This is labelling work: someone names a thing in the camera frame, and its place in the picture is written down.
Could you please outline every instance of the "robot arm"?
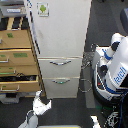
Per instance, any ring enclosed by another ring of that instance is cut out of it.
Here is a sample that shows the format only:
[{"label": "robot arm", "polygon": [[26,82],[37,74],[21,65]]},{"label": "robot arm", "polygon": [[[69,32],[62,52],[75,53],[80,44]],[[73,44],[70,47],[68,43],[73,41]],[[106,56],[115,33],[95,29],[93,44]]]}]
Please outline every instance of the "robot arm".
[{"label": "robot arm", "polygon": [[51,109],[51,100],[45,105],[40,100],[41,91],[36,92],[36,96],[33,101],[33,110],[27,113],[26,120],[18,128],[37,128],[38,117],[37,115],[43,115],[47,110]]}]

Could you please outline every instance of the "white panel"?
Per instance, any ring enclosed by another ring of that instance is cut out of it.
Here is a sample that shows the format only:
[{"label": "white panel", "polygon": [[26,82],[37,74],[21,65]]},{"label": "white panel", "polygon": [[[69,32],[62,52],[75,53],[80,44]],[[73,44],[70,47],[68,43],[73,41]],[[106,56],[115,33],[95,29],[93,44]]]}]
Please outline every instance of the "white panel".
[{"label": "white panel", "polygon": [[52,98],[76,98],[78,92],[78,78],[72,78],[64,84],[52,82],[53,79],[43,79],[48,99]]},{"label": "white panel", "polygon": [[[38,2],[48,3],[48,17],[38,15]],[[41,54],[37,52],[37,56],[82,56],[91,0],[31,0],[31,3],[37,42],[41,51]]]},{"label": "white panel", "polygon": [[79,77],[82,59],[38,59],[42,78]]}]

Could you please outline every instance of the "metal handle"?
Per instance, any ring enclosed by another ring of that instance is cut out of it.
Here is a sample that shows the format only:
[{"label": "metal handle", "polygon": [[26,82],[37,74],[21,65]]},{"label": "metal handle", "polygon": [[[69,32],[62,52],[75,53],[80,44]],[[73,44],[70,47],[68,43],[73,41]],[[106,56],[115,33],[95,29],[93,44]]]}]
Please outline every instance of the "metal handle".
[{"label": "metal handle", "polygon": [[9,59],[0,61],[0,63],[8,63]]},{"label": "metal handle", "polygon": [[3,90],[3,87],[4,87],[4,85],[1,86],[1,90],[0,90],[2,92],[15,92],[15,91],[19,91],[19,89],[20,89],[19,85],[18,85],[18,88],[16,90]]},{"label": "metal handle", "polygon": [[55,65],[65,65],[65,64],[70,63],[70,62],[71,62],[71,60],[68,60],[68,61],[66,61],[66,62],[62,62],[62,63],[51,61],[50,63],[55,64]]},{"label": "metal handle", "polygon": [[57,84],[64,84],[70,81],[70,79],[58,79],[58,80],[52,80],[52,82],[55,82]]},{"label": "metal handle", "polygon": [[0,75],[10,75],[15,73],[16,73],[16,70],[14,70],[14,72],[0,72]]}]

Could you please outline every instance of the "drawer front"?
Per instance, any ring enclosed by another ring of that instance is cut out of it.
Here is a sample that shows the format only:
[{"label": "drawer front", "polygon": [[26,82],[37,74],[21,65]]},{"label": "drawer front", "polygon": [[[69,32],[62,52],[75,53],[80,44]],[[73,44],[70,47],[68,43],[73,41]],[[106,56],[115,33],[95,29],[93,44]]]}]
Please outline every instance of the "drawer front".
[{"label": "drawer front", "polygon": [[39,90],[38,79],[36,81],[0,82],[0,93],[35,92]]},{"label": "drawer front", "polygon": [[31,48],[27,30],[0,31],[0,49]]},{"label": "drawer front", "polygon": [[79,78],[43,79],[48,99],[76,98]]},{"label": "drawer front", "polygon": [[0,76],[38,75],[36,65],[0,67]]},{"label": "drawer front", "polygon": [[34,64],[31,49],[0,50],[0,66]]},{"label": "drawer front", "polygon": [[82,59],[38,59],[42,78],[78,77]]}]

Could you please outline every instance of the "white robot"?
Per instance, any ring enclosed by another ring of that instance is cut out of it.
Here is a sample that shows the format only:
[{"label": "white robot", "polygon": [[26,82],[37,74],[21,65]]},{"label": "white robot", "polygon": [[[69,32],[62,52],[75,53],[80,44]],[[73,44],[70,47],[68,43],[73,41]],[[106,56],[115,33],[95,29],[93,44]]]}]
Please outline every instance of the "white robot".
[{"label": "white robot", "polygon": [[117,104],[128,90],[128,37],[115,33],[110,47],[96,47],[93,89],[106,103]]}]

